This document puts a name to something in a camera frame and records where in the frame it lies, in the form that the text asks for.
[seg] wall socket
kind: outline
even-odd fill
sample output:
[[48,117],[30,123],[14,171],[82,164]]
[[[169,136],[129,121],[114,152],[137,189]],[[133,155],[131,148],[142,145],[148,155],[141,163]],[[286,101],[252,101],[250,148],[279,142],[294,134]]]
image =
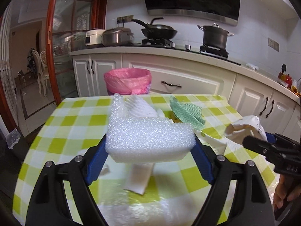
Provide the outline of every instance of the wall socket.
[[128,23],[134,18],[133,15],[123,16],[117,18],[117,24]]
[[268,46],[270,46],[271,48],[275,49],[277,52],[279,52],[279,43],[272,40],[272,39],[268,39]]

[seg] metal screw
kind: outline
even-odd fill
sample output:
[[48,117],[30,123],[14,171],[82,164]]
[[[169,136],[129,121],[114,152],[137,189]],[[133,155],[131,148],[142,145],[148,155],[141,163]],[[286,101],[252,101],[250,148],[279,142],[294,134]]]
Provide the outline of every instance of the metal screw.
[[75,160],[76,162],[81,162],[81,161],[82,161],[82,156],[81,156],[81,155],[78,155],[78,156],[76,156],[76,157],[74,158],[74,160]]
[[250,167],[253,167],[253,166],[255,166],[255,163],[254,163],[254,161],[251,161],[251,160],[249,160],[249,161],[247,162],[247,164],[248,164]]
[[52,162],[52,161],[47,161],[47,162],[45,163],[45,166],[46,166],[46,167],[51,167],[51,166],[52,166],[52,164],[53,164],[53,162]]
[[218,156],[217,156],[217,159],[218,159],[219,161],[225,161],[225,160],[226,160],[226,158],[225,158],[223,155],[218,155]]

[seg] stove burner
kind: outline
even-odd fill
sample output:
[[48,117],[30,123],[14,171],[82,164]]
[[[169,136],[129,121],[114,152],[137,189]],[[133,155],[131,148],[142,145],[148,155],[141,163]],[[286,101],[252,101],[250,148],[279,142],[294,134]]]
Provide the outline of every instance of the stove burner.
[[201,52],[212,53],[218,56],[222,56],[224,58],[228,58],[229,53],[225,49],[218,49],[213,47],[208,47],[206,45],[201,46]]
[[165,39],[143,39],[142,45],[175,48],[175,44],[171,40]]

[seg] tile floor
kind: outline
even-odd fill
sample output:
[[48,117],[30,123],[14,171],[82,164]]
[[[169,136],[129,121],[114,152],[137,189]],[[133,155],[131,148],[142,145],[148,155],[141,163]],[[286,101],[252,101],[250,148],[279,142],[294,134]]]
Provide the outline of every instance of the tile floor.
[[39,94],[37,82],[17,91],[18,121],[24,137],[44,124],[55,109],[54,97],[49,86],[47,97]]

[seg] human hand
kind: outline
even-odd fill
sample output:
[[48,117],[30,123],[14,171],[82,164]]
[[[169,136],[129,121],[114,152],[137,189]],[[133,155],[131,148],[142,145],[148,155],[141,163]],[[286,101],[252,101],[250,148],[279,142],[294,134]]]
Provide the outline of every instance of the human hand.
[[[274,201],[273,206],[274,210],[280,209],[283,206],[283,200],[287,195],[287,188],[284,184],[286,177],[284,175],[280,175],[279,184],[277,185],[274,193]],[[301,194],[301,184],[297,185],[294,190],[288,195],[287,201],[293,201],[299,197]]]

